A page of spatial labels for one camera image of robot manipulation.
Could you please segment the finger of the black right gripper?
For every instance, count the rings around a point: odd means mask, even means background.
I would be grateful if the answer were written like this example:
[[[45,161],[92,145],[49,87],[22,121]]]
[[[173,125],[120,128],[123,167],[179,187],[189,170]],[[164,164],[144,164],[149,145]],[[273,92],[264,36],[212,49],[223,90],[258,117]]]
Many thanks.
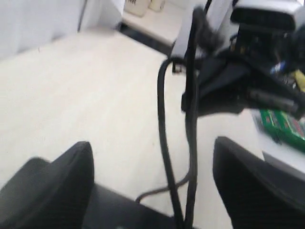
[[[219,73],[199,84],[200,116],[240,114],[244,109],[283,111],[300,119],[305,115],[305,97],[274,77],[249,73]]]
[[[198,114],[240,114],[252,109],[250,76],[251,69],[242,63],[221,58],[204,60],[198,74]]]

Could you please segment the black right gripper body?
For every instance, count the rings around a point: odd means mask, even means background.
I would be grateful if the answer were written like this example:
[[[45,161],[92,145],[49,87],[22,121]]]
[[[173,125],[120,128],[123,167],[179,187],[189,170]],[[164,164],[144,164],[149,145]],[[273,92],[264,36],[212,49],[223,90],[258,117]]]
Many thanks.
[[[305,26],[291,32],[239,29],[230,37],[230,49],[260,68],[281,64],[282,72],[304,71]]]

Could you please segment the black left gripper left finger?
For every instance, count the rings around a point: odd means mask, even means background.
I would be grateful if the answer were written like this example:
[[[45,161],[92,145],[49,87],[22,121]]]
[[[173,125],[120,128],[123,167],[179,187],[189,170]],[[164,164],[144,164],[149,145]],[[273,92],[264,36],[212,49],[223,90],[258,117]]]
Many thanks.
[[[80,229],[93,186],[87,141],[75,143],[52,162],[33,157],[0,190],[0,227]]]

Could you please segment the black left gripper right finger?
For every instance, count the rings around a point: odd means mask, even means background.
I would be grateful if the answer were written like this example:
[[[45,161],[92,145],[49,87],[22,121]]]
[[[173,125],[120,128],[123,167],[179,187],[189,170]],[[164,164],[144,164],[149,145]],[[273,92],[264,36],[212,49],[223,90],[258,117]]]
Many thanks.
[[[305,182],[225,136],[214,143],[213,179],[234,229],[305,227]]]

